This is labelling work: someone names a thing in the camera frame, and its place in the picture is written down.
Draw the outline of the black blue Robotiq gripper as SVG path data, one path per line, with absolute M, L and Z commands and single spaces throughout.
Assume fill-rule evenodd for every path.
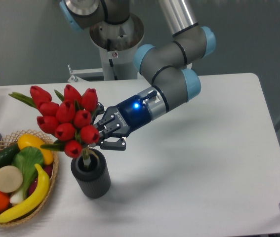
M 96 109 L 90 114 L 91 123 L 94 123 L 99 115 L 104 114 L 96 123 L 96 129 L 101 138 L 119 138 L 115 142 L 99 141 L 98 146 L 101 149 L 111 151 L 125 151 L 126 141 L 122 137 L 129 136 L 130 133 L 152 121 L 149 109 L 139 95 L 134 95 L 115 106 L 110 106 L 106 111 L 102 103 L 98 102 Z

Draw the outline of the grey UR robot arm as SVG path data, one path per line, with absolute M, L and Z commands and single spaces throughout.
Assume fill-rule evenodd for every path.
M 127 0 L 63 0 L 60 8 L 75 30 L 89 29 L 98 47 L 105 80 L 143 76 L 149 88 L 105 110 L 96 123 L 101 149 L 123 151 L 125 138 L 158 117 L 196 97 L 198 75 L 188 65 L 212 53 L 216 38 L 201 27 L 187 0 L 159 2 L 173 41 L 162 48 L 141 44 L 142 21 Z

